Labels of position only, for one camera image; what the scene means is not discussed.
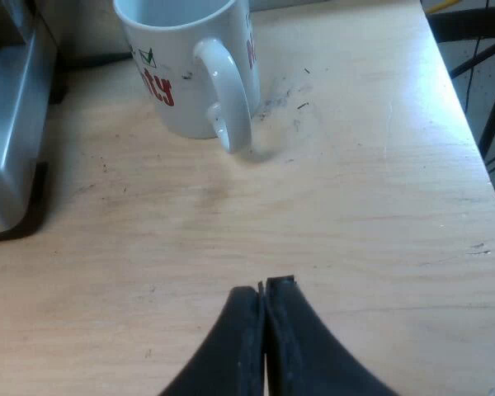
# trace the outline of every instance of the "scratch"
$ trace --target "scratch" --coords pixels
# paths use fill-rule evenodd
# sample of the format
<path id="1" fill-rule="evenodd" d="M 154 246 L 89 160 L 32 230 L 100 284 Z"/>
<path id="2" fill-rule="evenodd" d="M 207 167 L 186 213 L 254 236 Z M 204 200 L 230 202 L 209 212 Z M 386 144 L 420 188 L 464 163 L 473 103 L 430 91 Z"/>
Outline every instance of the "scratch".
<path id="1" fill-rule="evenodd" d="M 342 309 L 338 314 L 360 314 L 376 312 L 400 312 L 400 311 L 420 311 L 428 309 L 490 309 L 495 311 L 495 306 L 489 304 L 451 304 L 451 305 L 427 305 L 414 307 L 386 307 L 386 308 L 363 308 L 363 309 Z"/>
<path id="2" fill-rule="evenodd" d="M 481 252 L 475 252 L 475 253 L 465 253 L 468 256 L 478 256 L 480 254 L 490 254 L 492 251 L 491 250 L 483 250 Z"/>
<path id="3" fill-rule="evenodd" d="M 387 115 L 387 133 L 385 136 L 385 146 L 383 147 L 383 160 L 385 162 L 385 171 L 389 172 L 389 162 L 387 160 L 388 151 L 389 151 L 389 139 L 390 139 L 390 130 L 392 127 L 393 121 L 393 101 L 389 102 L 389 115 Z"/>

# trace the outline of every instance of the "stainless steel appliance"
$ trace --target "stainless steel appliance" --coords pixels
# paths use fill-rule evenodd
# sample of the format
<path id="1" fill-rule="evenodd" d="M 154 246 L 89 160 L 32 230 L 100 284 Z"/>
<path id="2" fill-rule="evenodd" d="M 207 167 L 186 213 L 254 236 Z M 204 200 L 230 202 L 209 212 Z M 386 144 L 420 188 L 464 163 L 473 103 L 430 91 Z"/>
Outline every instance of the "stainless steel appliance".
<path id="1" fill-rule="evenodd" d="M 26 213 L 56 54 L 23 0 L 0 0 L 0 233 Z"/>

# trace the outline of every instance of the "black rubber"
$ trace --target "black rubber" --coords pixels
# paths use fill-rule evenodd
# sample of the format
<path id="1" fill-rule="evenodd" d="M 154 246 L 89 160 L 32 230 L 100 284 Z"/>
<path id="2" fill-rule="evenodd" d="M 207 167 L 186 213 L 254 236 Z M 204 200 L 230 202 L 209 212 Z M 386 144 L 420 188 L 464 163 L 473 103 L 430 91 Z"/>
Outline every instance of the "black rubber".
<path id="1" fill-rule="evenodd" d="M 293 276 L 266 283 L 271 396 L 393 396 L 328 331 Z"/>
<path id="2" fill-rule="evenodd" d="M 252 287 L 235 287 L 196 354 L 162 396 L 262 396 L 264 303 Z"/>

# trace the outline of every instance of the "floor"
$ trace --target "floor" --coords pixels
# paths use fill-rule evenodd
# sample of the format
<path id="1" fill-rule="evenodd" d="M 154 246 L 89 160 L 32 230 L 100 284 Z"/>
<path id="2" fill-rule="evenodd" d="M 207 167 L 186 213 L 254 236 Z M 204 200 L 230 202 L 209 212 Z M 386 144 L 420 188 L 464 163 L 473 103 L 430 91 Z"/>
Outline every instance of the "floor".
<path id="1" fill-rule="evenodd" d="M 424 9 L 429 6 L 435 5 L 441 2 L 441 0 L 423 0 L 422 6 Z M 462 9 L 484 7 L 486 2 L 484 0 L 464 0 L 456 4 L 453 7 L 444 10 L 444 12 L 458 11 Z M 490 7 L 495 7 L 495 0 L 490 0 Z M 484 50 L 495 40 L 481 40 L 478 51 Z M 445 66 L 451 70 L 452 68 L 463 63 L 466 59 L 473 56 L 476 40 L 466 40 L 459 42 L 450 42 L 439 44 L 442 58 L 444 59 Z M 459 97 L 460 103 L 465 108 L 466 92 L 469 81 L 469 71 L 460 75 L 453 80 L 453 86 L 455 87 L 456 94 Z M 483 127 L 488 119 L 488 114 L 491 110 L 493 102 L 495 101 L 495 55 L 480 64 L 474 70 L 473 81 L 471 82 L 471 89 L 469 92 L 469 106 L 466 113 L 469 126 L 473 132 L 475 141 L 479 141 L 482 134 Z M 495 156 L 495 140 L 489 150 L 487 160 L 490 160 Z M 495 182 L 495 162 L 489 163 L 487 169 L 490 172 L 492 182 Z"/>

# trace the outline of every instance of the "wood grain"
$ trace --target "wood grain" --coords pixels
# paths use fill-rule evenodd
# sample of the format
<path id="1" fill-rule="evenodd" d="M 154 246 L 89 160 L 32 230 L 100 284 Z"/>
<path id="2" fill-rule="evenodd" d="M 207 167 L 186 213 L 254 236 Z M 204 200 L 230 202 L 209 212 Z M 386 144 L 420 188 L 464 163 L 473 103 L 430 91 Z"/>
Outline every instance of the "wood grain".
<path id="1" fill-rule="evenodd" d="M 401 394 L 495 387 L 495 194 L 419 2 L 253 22 L 235 157 L 165 130 L 131 62 L 69 76 L 45 225 L 0 243 L 0 394 L 157 394 L 231 287 L 288 274 Z"/>

